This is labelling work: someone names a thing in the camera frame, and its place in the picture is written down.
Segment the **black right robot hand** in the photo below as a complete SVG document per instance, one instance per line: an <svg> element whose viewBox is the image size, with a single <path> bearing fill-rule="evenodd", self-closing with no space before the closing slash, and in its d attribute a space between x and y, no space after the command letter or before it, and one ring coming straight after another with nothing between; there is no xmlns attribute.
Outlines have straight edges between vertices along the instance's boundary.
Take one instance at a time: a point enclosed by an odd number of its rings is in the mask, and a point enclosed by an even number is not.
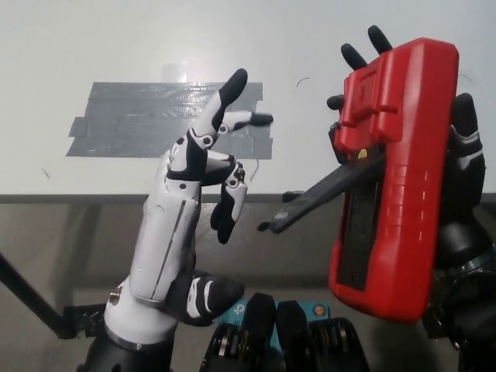
<svg viewBox="0 0 496 372"><path fill-rule="evenodd" d="M361 283L401 260L441 277L463 276L494 259L474 217L485 175L474 101L456 94L459 54L450 43L417 39L393 47L371 26L378 56L349 44L344 92L329 137L352 184L334 248L335 277Z"/></svg>

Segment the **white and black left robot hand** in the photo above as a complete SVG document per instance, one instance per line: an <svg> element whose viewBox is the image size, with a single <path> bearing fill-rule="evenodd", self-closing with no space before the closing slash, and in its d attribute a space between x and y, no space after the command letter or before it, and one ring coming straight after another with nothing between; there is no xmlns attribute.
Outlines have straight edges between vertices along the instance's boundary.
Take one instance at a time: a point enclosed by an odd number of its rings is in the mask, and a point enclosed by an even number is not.
<svg viewBox="0 0 496 372"><path fill-rule="evenodd" d="M247 78L246 70L237 70L163 155L143 206L129 276L121 283L119 297L109 300L105 309L105 330L122 346L163 343L179 323L209 326L243 296L243 283L198 272L194 261L202 189L221 188L211 219L220 243L229 240L247 193L243 165L214 151L217 139L273 122L266 113L229 110Z"/></svg>

